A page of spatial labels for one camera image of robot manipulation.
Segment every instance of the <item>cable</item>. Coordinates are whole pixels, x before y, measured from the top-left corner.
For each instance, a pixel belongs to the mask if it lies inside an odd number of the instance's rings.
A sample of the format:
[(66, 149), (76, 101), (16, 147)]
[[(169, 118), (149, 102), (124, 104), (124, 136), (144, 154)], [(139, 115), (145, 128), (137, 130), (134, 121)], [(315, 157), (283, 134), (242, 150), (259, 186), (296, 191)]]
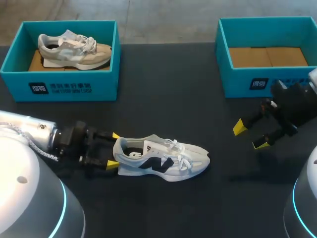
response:
[(39, 147), (37, 147), (34, 142), (21, 130), (21, 128), (17, 127), (16, 125), (9, 123), (9, 122), (0, 122), (0, 126), (1, 125), (8, 125), (9, 127), (11, 127), (13, 130), (15, 130), (16, 132), (18, 132), (21, 136), (23, 136), (28, 142), (29, 142), (29, 146), (35, 150), (37, 153), (39, 153), (40, 155), (47, 157), (49, 159), (55, 160), (56, 162), (58, 162), (58, 157), (56, 157), (55, 155), (49, 154), (44, 152), (43, 150), (41, 150)]

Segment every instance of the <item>blue light ring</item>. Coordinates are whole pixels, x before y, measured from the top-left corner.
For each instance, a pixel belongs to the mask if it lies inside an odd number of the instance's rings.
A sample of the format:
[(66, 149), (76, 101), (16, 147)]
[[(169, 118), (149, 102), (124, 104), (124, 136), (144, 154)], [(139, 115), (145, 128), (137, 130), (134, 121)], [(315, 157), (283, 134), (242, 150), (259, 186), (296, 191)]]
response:
[(66, 191), (65, 191), (65, 187), (64, 187), (64, 184), (62, 183), (62, 181), (60, 181), (60, 183), (61, 183), (61, 186), (62, 186), (63, 192), (64, 192), (63, 210), (61, 212), (61, 216), (59, 218), (59, 221), (58, 221), (56, 227), (54, 228), (54, 230), (52, 231), (51, 235), (49, 236), (49, 238), (53, 238), (55, 236), (56, 232), (58, 231), (58, 228), (60, 227), (61, 222), (63, 221), (65, 211), (66, 211), (66, 204), (67, 204)]
[(302, 221), (301, 217), (299, 216), (298, 214), (298, 211), (297, 211), (297, 208), (296, 208), (296, 205), (295, 205), (295, 186), (296, 186), (296, 183), (297, 183), (297, 180), (295, 182), (295, 185), (294, 185), (294, 188), (293, 188), (293, 204), (294, 204), (294, 210), (295, 210), (295, 213), (298, 217), (298, 220), (302, 223), (303, 227), (305, 228), (305, 230), (313, 237), (313, 238), (317, 238), (307, 227), (306, 225), (304, 224), (304, 222)]

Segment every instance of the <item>cardboard insert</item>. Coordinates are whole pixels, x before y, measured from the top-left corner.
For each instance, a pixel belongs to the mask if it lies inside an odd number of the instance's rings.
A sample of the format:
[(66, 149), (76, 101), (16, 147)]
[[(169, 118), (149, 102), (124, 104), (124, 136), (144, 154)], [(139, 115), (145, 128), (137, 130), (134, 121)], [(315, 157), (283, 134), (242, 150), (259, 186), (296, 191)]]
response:
[[(109, 70), (110, 69), (110, 65), (107, 64), (105, 67), (96, 69), (96, 70)], [(39, 50), (35, 50), (34, 55), (33, 55), (33, 59), (31, 61), (30, 67), (29, 67), (29, 72), (32, 71), (79, 71), (78, 69), (74, 68), (74, 67), (67, 67), (67, 68), (45, 68), (42, 65), (42, 60), (41, 60), (41, 54), (39, 52)]]
[(229, 48), (234, 68), (308, 66), (301, 48)]

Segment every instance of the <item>shoe sole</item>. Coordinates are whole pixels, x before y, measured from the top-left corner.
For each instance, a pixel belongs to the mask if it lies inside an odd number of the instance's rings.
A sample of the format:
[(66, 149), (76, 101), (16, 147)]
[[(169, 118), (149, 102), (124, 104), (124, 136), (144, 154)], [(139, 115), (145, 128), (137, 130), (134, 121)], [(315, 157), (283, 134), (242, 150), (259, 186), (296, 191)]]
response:
[(64, 68), (64, 67), (75, 67), (79, 70), (91, 70), (94, 68), (98, 68), (104, 64), (106, 64), (110, 59), (102, 61), (100, 63), (95, 64), (79, 64), (72, 61), (64, 61), (64, 60), (54, 60), (54, 59), (44, 59), (43, 66), (46, 68)]
[(160, 172), (150, 170), (150, 169), (145, 169), (141, 170), (139, 168), (131, 167), (128, 165), (120, 164), (119, 169), (118, 169), (118, 175), (122, 176), (142, 176), (142, 175), (157, 175), (163, 178), (164, 180), (168, 182), (178, 182), (186, 179), (190, 179), (201, 172), (203, 172), (208, 166), (206, 166), (203, 170), (199, 171), (198, 173), (190, 174), (190, 175), (185, 175), (185, 176), (171, 176), (171, 175), (165, 175)]

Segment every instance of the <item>concrete floor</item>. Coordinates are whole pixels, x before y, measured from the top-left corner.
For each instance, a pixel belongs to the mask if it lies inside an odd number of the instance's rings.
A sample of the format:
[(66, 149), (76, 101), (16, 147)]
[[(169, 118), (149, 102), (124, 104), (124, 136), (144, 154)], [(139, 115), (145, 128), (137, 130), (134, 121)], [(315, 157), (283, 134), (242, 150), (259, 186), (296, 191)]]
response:
[(122, 43), (184, 43), (213, 41), (220, 17), (281, 15), (317, 19), (316, 1), (0, 0), (0, 45), (22, 21), (115, 19)]

